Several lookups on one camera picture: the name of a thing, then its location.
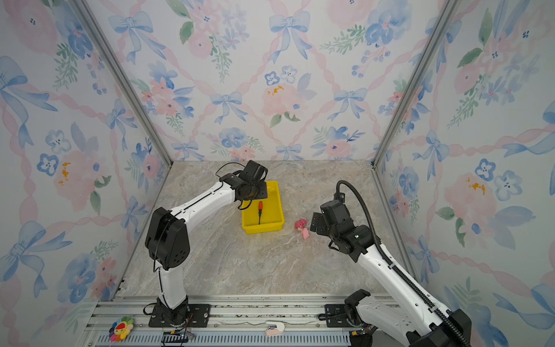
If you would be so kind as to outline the red handled screwdriver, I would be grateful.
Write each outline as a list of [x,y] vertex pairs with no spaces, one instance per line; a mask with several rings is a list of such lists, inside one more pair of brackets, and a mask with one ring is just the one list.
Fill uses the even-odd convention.
[[258,225],[260,225],[262,222],[263,208],[264,208],[263,201],[259,201],[258,202]]

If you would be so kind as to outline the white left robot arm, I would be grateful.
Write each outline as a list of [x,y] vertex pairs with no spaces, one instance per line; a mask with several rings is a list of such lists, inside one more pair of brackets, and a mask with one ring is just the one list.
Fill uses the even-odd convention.
[[227,205],[267,198],[266,176],[264,168],[227,173],[189,202],[155,210],[145,239],[160,289],[150,314],[150,327],[182,328],[189,323],[194,314],[189,308],[182,270],[191,252],[189,232]]

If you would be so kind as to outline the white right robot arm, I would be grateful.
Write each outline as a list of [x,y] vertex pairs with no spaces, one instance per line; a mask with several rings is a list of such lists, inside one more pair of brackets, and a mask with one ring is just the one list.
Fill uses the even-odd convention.
[[469,316],[449,309],[416,283],[368,226],[355,226],[349,216],[320,212],[312,216],[310,229],[329,237],[332,249],[368,271],[400,308],[392,309],[359,289],[345,299],[341,311],[322,314],[321,320],[339,320],[358,328],[361,335],[381,330],[403,346],[469,346]]

